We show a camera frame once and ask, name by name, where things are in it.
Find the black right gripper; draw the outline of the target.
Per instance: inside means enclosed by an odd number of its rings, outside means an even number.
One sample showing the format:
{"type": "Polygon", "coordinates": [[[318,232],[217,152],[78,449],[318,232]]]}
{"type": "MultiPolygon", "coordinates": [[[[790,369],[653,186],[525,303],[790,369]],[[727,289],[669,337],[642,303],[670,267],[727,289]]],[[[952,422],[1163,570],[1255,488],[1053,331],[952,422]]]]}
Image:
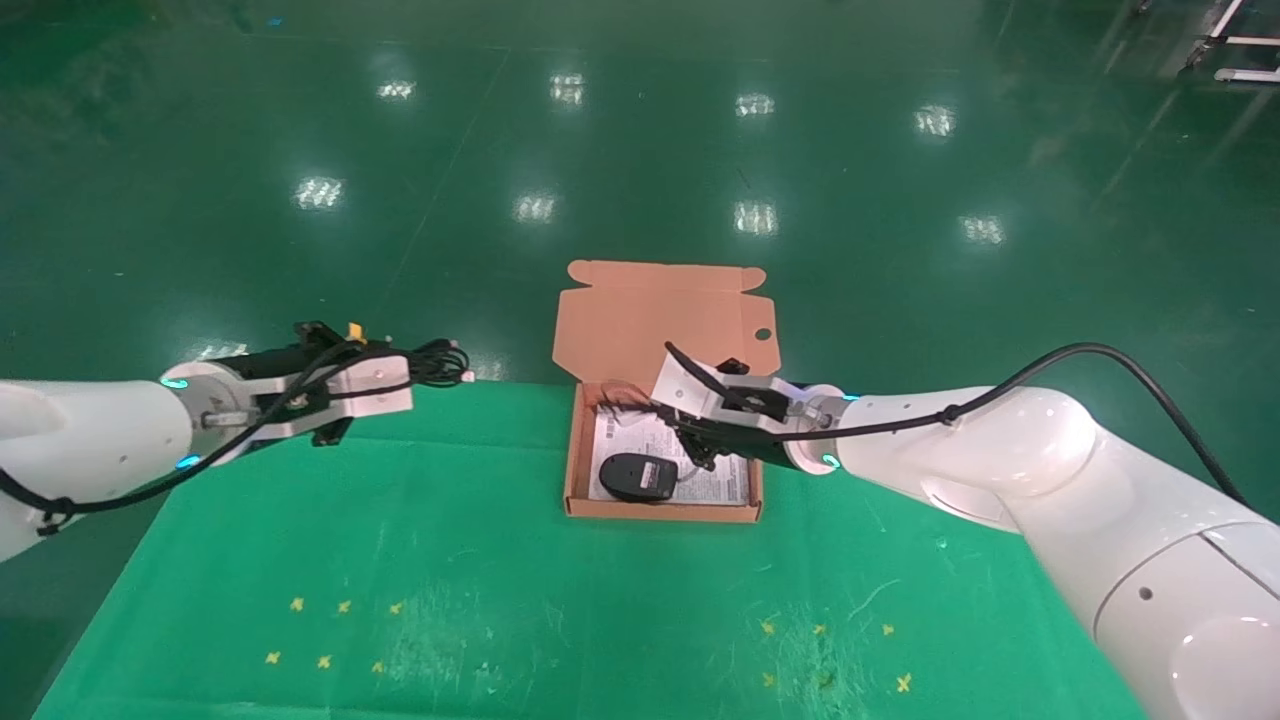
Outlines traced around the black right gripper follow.
{"type": "Polygon", "coordinates": [[[755,424],[758,418],[785,424],[791,400],[765,386],[772,375],[753,375],[736,357],[707,366],[689,356],[677,356],[676,366],[689,383],[710,393],[714,406],[704,414],[676,410],[676,438],[689,461],[701,471],[714,471],[721,456],[739,456],[767,465],[797,470],[788,445],[774,432],[755,424]]]}

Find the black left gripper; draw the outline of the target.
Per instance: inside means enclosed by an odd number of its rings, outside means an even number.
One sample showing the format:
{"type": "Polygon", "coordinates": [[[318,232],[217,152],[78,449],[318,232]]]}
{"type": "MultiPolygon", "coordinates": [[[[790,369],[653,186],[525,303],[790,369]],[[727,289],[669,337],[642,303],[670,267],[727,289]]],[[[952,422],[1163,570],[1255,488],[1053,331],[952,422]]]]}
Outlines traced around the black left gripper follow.
{"type": "Polygon", "coordinates": [[[250,441],[248,447],[269,447],[291,437],[307,436],[311,446],[338,446],[353,423],[352,418],[323,416],[337,407],[335,393],[328,382],[337,377],[337,366],[353,357],[353,348],[369,342],[364,337],[344,337],[325,322],[293,324],[296,342],[285,348],[250,354],[234,360],[234,373],[244,380],[279,380],[279,389],[270,389],[253,400],[259,410],[269,410],[301,375],[301,389],[250,441]]]}

